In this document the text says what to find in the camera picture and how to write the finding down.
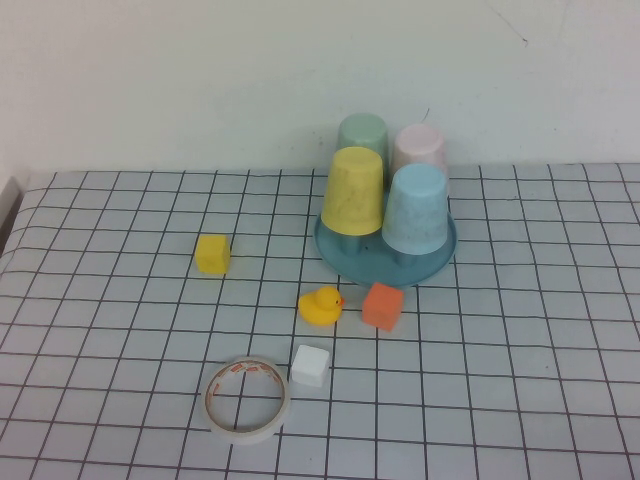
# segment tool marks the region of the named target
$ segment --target white wall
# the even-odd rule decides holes
[[[638,0],[0,0],[0,163],[321,165],[363,110],[451,163],[640,161],[639,47]]]

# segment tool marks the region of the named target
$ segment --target orange cube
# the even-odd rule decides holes
[[[362,305],[364,323],[390,332],[400,318],[403,300],[401,290],[374,283]]]

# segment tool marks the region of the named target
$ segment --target yellow cup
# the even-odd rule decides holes
[[[382,227],[382,158],[364,147],[347,147],[333,156],[322,223],[342,235],[362,236]]]

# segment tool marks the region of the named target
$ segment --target white cube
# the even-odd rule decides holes
[[[291,367],[294,382],[321,387],[329,371],[329,352],[321,348],[300,345]]]

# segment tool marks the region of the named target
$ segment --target pink cup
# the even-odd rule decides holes
[[[393,145],[391,176],[412,163],[426,163],[437,167],[448,178],[442,133],[423,123],[403,128]]]

